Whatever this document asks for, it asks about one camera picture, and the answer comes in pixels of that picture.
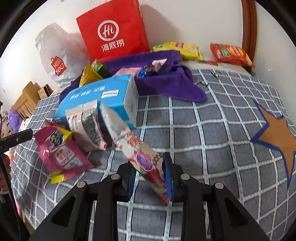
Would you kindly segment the person left hand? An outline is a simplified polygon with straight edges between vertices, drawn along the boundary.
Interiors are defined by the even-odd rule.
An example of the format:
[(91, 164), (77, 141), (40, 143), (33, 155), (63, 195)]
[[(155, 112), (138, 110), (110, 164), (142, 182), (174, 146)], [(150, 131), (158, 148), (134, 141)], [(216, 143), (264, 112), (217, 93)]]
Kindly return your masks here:
[(11, 164), (10, 158), (6, 154), (1, 154), (1, 158), (4, 164), (4, 169), (1, 168), (1, 175), (0, 175), (0, 188), (1, 194), (7, 194), (9, 188), (11, 187)]

